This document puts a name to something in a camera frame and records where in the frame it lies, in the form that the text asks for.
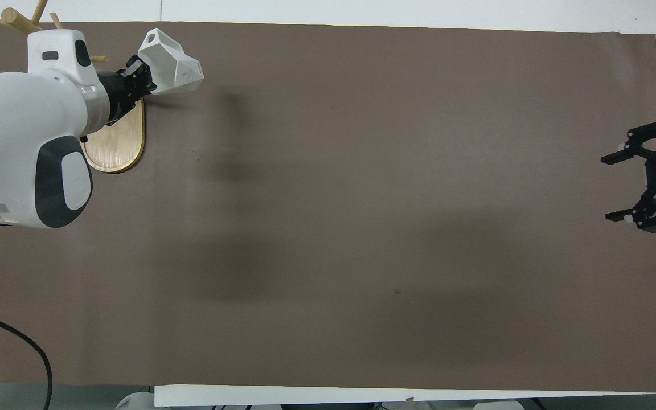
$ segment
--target gray floor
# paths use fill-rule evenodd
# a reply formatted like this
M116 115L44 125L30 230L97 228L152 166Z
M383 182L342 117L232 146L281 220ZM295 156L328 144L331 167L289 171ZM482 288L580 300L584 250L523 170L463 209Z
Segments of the gray floor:
M146 386L70 386L56 384L52 394L52 410L113 410L123 397ZM45 396L44 384L0 383L0 410L41 408ZM532 400L518 400L526 410L542 410ZM472 409L476 401L433 401L383 403L388 410L464 410ZM557 397L541 399L546 410L656 410L656 395ZM279 407L254 407L253 410L278 410ZM225 410L244 410L227 407Z

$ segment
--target white geometric object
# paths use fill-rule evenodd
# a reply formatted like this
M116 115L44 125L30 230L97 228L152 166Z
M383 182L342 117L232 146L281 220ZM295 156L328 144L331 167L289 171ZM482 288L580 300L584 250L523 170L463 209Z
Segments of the white geometric object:
M198 60L186 55L182 45L158 28L146 33L138 57L151 67L156 84L153 95L193 91L204 80Z

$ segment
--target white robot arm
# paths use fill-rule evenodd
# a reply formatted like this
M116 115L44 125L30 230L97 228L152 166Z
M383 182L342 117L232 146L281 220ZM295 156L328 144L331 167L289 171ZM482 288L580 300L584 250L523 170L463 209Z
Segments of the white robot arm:
M95 70L80 31L29 34L27 73L0 73L0 226L72 222L92 192L80 138L148 94L192 91L203 78L200 63L158 29L118 72Z

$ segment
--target round wooden board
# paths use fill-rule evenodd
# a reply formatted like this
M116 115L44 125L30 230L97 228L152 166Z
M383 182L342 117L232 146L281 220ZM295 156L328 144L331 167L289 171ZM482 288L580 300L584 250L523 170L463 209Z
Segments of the round wooden board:
M94 169L117 174L138 163L146 145L146 109L143 100L111 127L88 135L80 142L85 159Z

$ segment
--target black cable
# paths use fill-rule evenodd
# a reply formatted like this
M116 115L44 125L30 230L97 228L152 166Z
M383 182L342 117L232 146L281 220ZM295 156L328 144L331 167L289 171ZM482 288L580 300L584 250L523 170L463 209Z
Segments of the black cable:
M42 358L42 363L44 363L44 370L47 372L47 398L44 400L44 407L42 408L43 410L48 410L48 408L50 408L50 400L52 400L52 368L50 367L50 360L47 359L47 355L45 355L44 350L42 350L42 348L39 347L39 345L37 345L34 340L29 338L28 335L1 321L0 327L4 330L7 330L7 332L14 333L16 337L21 338L21 340L24 340L24 342L27 342L28 345L30 345L32 349L34 349L39 354L40 358Z
M541 399L531 399L531 402L536 403L537 407L540 408L541 410L548 410L543 403L541 403Z

